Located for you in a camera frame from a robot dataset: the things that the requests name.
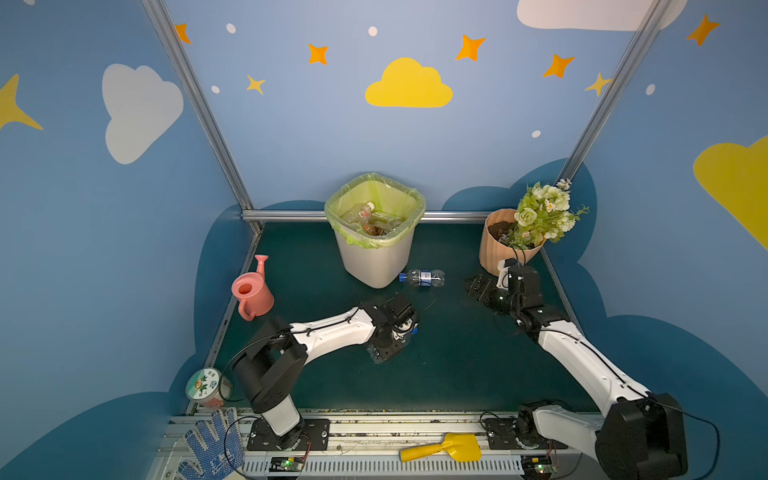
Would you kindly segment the small bottle blue label back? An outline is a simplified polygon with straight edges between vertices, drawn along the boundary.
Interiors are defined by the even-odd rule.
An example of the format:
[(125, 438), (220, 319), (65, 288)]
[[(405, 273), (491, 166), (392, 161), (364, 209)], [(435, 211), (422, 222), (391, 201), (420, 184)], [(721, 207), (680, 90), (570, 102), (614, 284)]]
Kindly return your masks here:
[(401, 283), (419, 287), (443, 287), (445, 285), (445, 273), (442, 270), (409, 270), (398, 276)]

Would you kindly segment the clear bottle blue label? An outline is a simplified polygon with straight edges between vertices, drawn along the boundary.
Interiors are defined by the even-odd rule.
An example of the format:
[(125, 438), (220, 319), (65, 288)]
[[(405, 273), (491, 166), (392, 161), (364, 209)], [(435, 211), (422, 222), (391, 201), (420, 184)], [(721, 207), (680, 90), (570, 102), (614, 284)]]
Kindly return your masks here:
[(389, 345), (388, 347), (377, 347), (373, 344), (370, 344), (367, 346), (367, 351), (374, 363), (382, 364), (398, 355), (407, 346), (407, 342), (396, 342), (395, 344)]

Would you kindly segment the clear bottle green white label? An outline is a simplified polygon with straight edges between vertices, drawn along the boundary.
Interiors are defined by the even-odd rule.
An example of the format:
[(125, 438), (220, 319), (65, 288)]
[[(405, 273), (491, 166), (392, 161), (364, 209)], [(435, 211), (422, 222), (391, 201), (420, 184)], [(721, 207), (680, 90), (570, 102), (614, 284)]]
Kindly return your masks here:
[(374, 228), (377, 235), (386, 235), (400, 226), (405, 219), (403, 217), (383, 212), (373, 211), (368, 224)]

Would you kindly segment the clear bottle white cap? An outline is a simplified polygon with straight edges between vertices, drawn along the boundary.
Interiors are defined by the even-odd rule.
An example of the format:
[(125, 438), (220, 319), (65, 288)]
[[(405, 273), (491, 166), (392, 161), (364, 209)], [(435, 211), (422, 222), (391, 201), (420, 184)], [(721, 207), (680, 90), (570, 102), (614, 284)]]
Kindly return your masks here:
[(345, 212), (341, 219), (348, 224), (365, 225), (369, 222), (371, 214), (375, 210), (373, 202), (364, 202), (351, 207)]

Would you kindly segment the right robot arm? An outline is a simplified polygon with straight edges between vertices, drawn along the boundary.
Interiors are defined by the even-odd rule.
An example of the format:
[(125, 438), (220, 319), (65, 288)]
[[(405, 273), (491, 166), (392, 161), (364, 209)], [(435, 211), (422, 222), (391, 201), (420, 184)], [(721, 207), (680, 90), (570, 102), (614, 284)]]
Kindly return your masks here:
[(596, 460), (611, 479), (671, 479), (688, 471), (683, 411), (625, 374), (556, 306), (545, 303), (538, 272), (503, 260), (499, 274), (464, 282), (468, 296), (513, 319), (587, 392), (598, 415), (539, 401), (522, 405), (513, 423), (523, 449), (562, 443)]

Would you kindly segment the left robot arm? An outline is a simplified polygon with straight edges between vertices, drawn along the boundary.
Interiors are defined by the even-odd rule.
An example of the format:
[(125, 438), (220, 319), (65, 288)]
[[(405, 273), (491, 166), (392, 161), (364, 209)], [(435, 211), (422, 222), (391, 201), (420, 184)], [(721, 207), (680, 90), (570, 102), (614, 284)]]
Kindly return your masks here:
[(272, 445), (286, 450), (303, 433), (304, 420), (291, 394), (306, 365), (355, 345), (364, 346), (374, 362), (386, 362), (408, 345), (418, 321), (416, 308), (401, 294), (382, 304), (361, 302), (339, 315), (310, 322), (272, 319), (232, 356), (226, 368), (266, 423)]

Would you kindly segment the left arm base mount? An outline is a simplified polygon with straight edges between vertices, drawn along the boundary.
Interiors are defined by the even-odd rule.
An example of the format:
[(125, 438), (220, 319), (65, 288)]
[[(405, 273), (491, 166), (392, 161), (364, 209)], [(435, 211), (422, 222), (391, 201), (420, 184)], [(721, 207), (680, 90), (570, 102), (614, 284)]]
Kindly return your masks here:
[(303, 419), (283, 436), (276, 435), (268, 422), (258, 418), (247, 438), (247, 451), (326, 451), (329, 441), (329, 419)]

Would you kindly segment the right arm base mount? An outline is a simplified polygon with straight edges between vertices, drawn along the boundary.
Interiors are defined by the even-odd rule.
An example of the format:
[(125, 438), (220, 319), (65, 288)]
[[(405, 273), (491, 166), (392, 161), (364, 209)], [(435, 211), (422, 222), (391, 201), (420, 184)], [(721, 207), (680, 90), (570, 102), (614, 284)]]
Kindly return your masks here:
[(551, 447), (567, 449), (568, 446), (560, 443), (551, 443), (540, 436), (535, 430), (520, 433), (515, 417), (490, 416), (480, 420), (480, 425), (486, 433), (487, 442), (491, 450), (544, 450)]

